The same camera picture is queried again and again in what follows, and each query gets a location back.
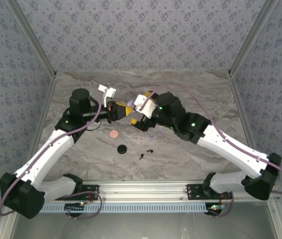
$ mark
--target yellow object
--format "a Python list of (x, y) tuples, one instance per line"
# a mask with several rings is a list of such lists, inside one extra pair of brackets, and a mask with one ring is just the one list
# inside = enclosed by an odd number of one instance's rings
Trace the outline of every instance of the yellow object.
[(122, 103), (122, 102), (116, 102), (116, 104), (117, 104), (118, 106), (128, 107), (125, 103)]
[(133, 111), (133, 108), (130, 106), (126, 106), (126, 114), (129, 115)]
[(116, 102), (116, 104), (117, 104), (118, 106), (126, 107), (126, 116), (128, 116), (128, 115), (133, 111), (133, 107), (127, 106), (125, 103)]
[(148, 91), (148, 92), (146, 92), (144, 95), (145, 95), (146, 97), (148, 97), (151, 93), (152, 93), (152, 91)]
[(131, 124), (136, 124), (138, 121), (136, 119), (131, 119)]
[(146, 92), (144, 95), (145, 95), (146, 97), (148, 97), (151, 93), (152, 93), (152, 91), (148, 91), (148, 92)]

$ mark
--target wallpaper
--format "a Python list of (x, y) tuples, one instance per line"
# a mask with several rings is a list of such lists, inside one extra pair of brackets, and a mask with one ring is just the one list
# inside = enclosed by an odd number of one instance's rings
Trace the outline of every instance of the wallpaper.
[(0, 177), (25, 163), (50, 79), (0, 0)]
[[(257, 148), (282, 156), (282, 0), (235, 79)], [(278, 185), (282, 190), (282, 176)]]
[(229, 69), (263, 0), (18, 0), (56, 71)]

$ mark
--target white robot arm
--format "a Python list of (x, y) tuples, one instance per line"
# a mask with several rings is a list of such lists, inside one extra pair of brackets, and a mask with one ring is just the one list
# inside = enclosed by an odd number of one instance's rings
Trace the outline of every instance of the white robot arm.
[[(115, 90), (112, 89), (107, 94), (107, 89), (101, 87), (104, 97), (113, 97)], [(188, 194), (189, 199), (195, 197), (195, 195), (217, 199), (224, 192), (243, 190), (255, 198), (268, 199), (278, 175), (277, 170), (265, 162), (255, 160), (235, 149), (226, 142), (226, 139), (230, 139), (241, 149), (257, 155), (259, 158), (267, 159), (276, 165), (280, 165), (281, 162), (279, 155), (274, 153), (266, 155), (253, 150), (225, 133), (223, 133), (224, 139), (208, 119), (199, 114), (187, 113), (179, 99), (169, 92), (156, 95), (141, 110), (141, 105), (145, 99), (146, 96), (139, 95), (135, 101), (135, 110), (144, 114), (144, 116), (141, 121), (132, 120), (134, 127), (142, 131), (147, 131), (149, 127), (155, 127), (156, 124), (171, 128), (181, 139), (217, 152), (242, 170), (238, 173), (228, 174), (210, 173), (202, 185), (191, 189), (192, 196)], [(91, 106), (90, 101), (93, 101), (96, 105)], [(75, 144), (85, 132), (85, 129), (76, 134), (63, 136), (54, 143), (52, 142), (57, 137), (84, 126), (97, 113), (98, 103), (90, 97), (89, 92), (85, 89), (75, 90), (69, 103), (70, 108), (65, 111), (54, 132), (42, 148), (13, 175), (6, 173), (0, 179), (0, 190), (3, 197), (10, 185), (21, 177), (20, 181), (9, 192), (4, 204), (27, 218), (33, 218), (37, 215), (44, 203), (56, 200), (64, 195), (80, 192), (82, 180), (74, 175), (68, 174), (52, 182), (43, 182), (51, 167), (67, 149)], [(97, 120), (107, 120), (111, 123), (127, 116), (132, 110), (122, 103), (108, 102), (102, 108)]]

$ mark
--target gray marble table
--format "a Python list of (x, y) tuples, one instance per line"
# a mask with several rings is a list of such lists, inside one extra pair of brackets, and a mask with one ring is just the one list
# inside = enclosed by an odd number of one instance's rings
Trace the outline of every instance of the gray marble table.
[[(194, 93), (209, 111), (218, 126), (235, 139), (246, 143), (243, 127), (226, 74), (215, 72), (69, 72), (58, 73), (57, 84), (42, 132), (42, 145), (54, 130), (54, 126), (69, 106), (69, 97), (76, 88), (86, 88), (96, 98), (94, 83), (117, 89), (115, 100), (127, 103), (138, 94), (157, 88), (162, 83), (179, 83)], [(178, 96), (189, 112), (204, 115), (203, 110), (191, 97), (176, 87), (167, 87)], [(108, 124), (92, 132), (86, 132), (78, 142), (64, 153), (52, 167), (46, 179), (53, 180), (65, 173), (83, 179), (204, 179), (210, 172), (235, 172), (235, 165), (218, 154), (180, 140), (171, 130), (157, 126), (141, 132), (130, 125), (131, 118), (140, 118), (133, 113), (120, 121)], [(119, 131), (117, 139), (109, 132)], [(125, 144), (125, 154), (118, 154), (117, 147)]]

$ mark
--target small pink object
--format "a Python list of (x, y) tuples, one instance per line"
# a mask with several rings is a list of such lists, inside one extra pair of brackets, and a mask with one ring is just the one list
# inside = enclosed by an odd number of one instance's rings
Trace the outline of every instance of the small pink object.
[(118, 138), (119, 132), (116, 131), (116, 130), (112, 130), (112, 131), (110, 131), (109, 136), (110, 136), (110, 138)]

